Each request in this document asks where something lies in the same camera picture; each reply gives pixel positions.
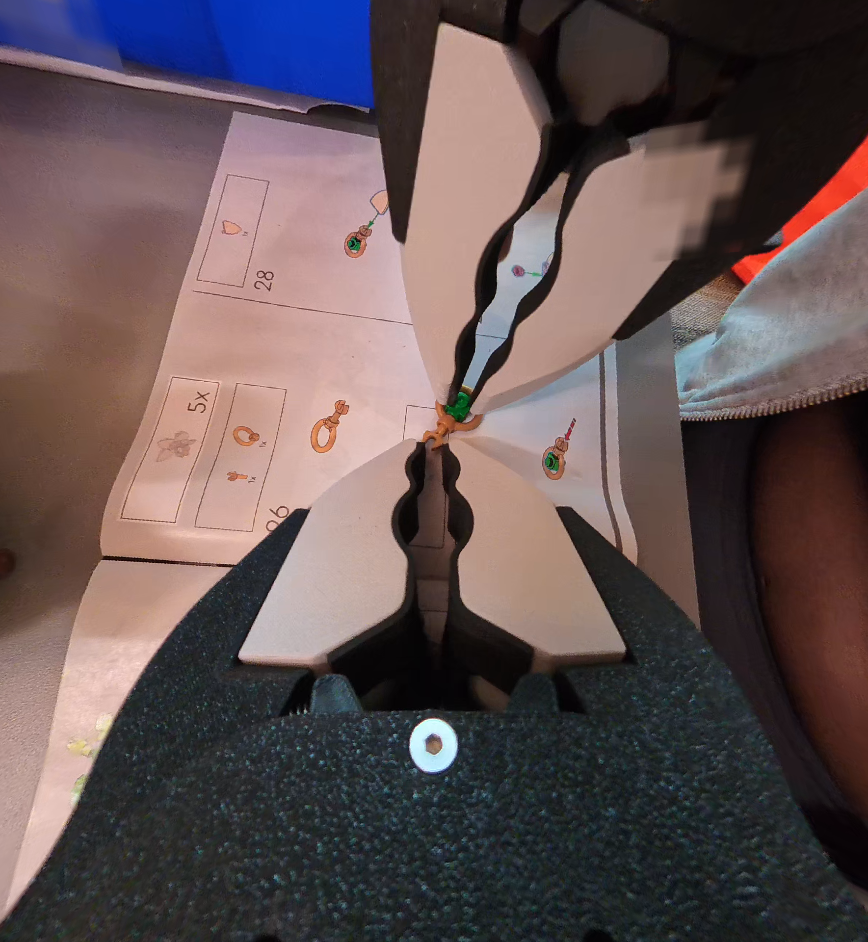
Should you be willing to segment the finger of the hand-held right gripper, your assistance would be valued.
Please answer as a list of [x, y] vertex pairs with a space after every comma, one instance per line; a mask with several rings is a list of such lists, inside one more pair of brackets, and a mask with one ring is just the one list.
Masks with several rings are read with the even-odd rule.
[[660, 278], [700, 213], [700, 145], [595, 146], [569, 177], [552, 265], [484, 368], [476, 413], [508, 406], [601, 352]]
[[495, 288], [495, 250], [528, 210], [551, 112], [520, 52], [457, 26], [437, 31], [407, 233], [404, 290], [436, 396], [452, 397]]

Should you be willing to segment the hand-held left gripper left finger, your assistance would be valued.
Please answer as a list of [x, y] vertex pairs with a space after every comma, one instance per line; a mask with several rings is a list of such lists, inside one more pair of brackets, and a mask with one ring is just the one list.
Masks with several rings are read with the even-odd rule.
[[428, 693], [425, 617], [443, 613], [440, 460], [413, 439], [333, 484], [298, 534], [238, 653], [241, 666], [342, 675], [357, 693]]

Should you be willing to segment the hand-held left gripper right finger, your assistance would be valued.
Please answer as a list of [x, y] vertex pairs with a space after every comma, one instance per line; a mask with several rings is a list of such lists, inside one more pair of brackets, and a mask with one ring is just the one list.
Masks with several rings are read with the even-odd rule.
[[470, 445], [440, 452], [454, 540], [448, 660], [506, 693], [527, 674], [623, 660], [625, 642], [553, 502]]

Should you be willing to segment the orange cloth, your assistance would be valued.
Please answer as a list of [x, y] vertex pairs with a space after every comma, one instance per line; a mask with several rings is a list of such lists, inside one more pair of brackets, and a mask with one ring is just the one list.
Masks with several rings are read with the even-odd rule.
[[742, 285], [749, 284], [779, 252], [867, 187], [868, 135], [817, 195], [784, 225], [781, 248], [746, 256], [733, 266], [734, 276]]

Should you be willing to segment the person's grey zip hoodie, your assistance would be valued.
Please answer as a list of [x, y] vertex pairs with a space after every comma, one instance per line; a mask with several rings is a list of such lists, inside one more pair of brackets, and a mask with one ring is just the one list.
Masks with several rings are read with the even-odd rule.
[[868, 390], [868, 187], [779, 253], [675, 362], [683, 421], [768, 417]]

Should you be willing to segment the blue plastic bin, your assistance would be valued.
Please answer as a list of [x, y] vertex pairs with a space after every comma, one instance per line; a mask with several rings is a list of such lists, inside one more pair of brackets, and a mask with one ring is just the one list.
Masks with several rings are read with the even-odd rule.
[[373, 106], [368, 1], [0, 1], [0, 45]]

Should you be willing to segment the building instruction booklet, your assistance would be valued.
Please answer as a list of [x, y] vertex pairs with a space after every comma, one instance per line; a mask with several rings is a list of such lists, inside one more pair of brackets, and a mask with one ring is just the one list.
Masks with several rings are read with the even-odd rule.
[[[144, 419], [110, 492], [9, 895], [50, 857], [98, 749], [212, 576], [360, 465], [439, 418], [404, 298], [373, 135], [235, 114]], [[488, 412], [460, 441], [602, 528], [635, 537], [620, 490], [616, 355]], [[238, 653], [250, 628], [238, 626]], [[295, 682], [241, 666], [226, 680]]]

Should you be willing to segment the person's leg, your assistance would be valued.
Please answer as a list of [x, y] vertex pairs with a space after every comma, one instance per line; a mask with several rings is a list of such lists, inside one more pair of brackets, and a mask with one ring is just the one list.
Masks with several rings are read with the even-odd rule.
[[868, 390], [682, 431], [701, 628], [868, 896]]

